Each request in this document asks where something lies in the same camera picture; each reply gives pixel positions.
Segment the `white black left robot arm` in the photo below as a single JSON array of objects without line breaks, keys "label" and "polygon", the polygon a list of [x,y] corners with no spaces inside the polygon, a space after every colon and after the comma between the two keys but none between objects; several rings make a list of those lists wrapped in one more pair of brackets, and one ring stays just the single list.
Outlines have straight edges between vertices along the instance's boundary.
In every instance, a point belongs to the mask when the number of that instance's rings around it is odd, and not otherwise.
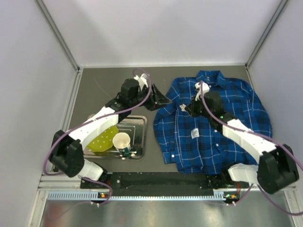
[{"label": "white black left robot arm", "polygon": [[101,166],[84,158],[83,150],[97,136],[117,125],[133,109],[143,106],[154,111],[171,104],[146,74],[126,79],[117,96],[101,110],[78,127],[53,137],[48,160],[66,176],[105,182],[107,172]]}]

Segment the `blue plaid shirt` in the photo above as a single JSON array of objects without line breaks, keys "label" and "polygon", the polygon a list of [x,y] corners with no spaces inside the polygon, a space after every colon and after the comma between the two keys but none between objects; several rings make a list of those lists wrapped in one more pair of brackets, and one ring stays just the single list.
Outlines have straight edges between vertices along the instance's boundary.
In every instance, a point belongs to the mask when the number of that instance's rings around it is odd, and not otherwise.
[{"label": "blue plaid shirt", "polygon": [[[199,94],[200,82],[207,84],[210,92],[219,94],[228,117],[223,114],[192,117],[186,111],[191,101],[207,104],[206,98]],[[241,144],[210,124],[214,120],[224,122],[229,132],[272,136],[269,115],[249,83],[227,78],[220,71],[202,70],[195,77],[174,79],[166,96],[171,103],[156,113],[153,122],[165,164],[175,164],[180,173],[205,175],[218,175],[238,163],[257,164]]]}]

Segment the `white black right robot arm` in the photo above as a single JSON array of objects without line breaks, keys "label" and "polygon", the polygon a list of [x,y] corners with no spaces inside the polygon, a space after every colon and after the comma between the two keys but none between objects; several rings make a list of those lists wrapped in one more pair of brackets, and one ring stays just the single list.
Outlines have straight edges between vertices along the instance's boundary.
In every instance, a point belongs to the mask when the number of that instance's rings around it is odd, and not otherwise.
[{"label": "white black right robot arm", "polygon": [[278,145],[272,138],[266,138],[247,128],[239,118],[224,110],[218,92],[210,91],[203,95],[198,93],[191,98],[185,111],[192,117],[207,118],[215,130],[238,144],[256,161],[254,165],[240,163],[230,166],[225,171],[230,180],[257,184],[269,194],[299,180],[291,148]]}]

